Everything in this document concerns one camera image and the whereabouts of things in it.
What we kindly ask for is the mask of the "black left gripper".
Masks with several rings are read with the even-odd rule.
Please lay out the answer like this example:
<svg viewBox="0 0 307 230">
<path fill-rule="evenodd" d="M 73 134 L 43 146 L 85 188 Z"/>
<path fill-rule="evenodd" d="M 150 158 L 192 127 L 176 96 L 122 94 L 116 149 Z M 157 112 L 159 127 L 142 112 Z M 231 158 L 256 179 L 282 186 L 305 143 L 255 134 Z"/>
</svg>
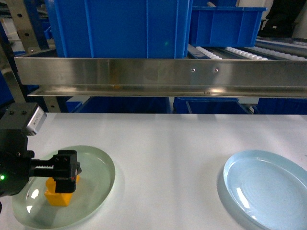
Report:
<svg viewBox="0 0 307 230">
<path fill-rule="evenodd" d="M 31 160 L 27 126 L 35 103 L 13 103 L 0 119 L 0 196 L 18 194 L 32 177 L 51 177 L 56 193 L 73 193 L 82 172 L 77 151 L 59 150 L 49 160 Z"/>
</svg>

